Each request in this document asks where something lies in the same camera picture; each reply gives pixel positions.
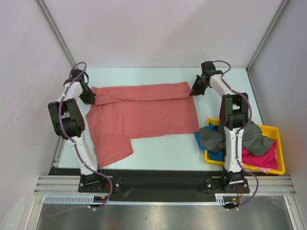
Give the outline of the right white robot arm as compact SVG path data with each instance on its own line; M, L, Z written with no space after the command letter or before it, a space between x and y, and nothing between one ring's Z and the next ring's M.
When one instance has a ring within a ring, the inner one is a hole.
M228 69L217 70L215 63L224 63ZM239 93L231 87L224 75L231 69L225 61L205 61L201 64L201 75L196 76L190 96L204 95L207 88L214 89L221 97L219 121L224 128L226 156L221 186L226 192L233 192L244 181L242 163L242 139L246 126L251 122L252 110L246 93Z

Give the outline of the salmon pink t shirt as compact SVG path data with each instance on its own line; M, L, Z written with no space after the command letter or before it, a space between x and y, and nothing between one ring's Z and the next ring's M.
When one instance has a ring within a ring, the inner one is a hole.
M194 134L199 130L187 82L93 87L95 104L86 115L99 167L133 153L132 139Z

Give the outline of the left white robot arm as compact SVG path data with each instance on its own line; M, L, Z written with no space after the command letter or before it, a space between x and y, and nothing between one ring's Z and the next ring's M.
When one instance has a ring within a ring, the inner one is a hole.
M55 133L69 143L84 176L93 175L98 170L97 160L86 142L85 121L77 104L78 100L85 105L95 104L96 94L89 88L88 81L88 74L84 70L71 70L64 82L62 95L47 106Z

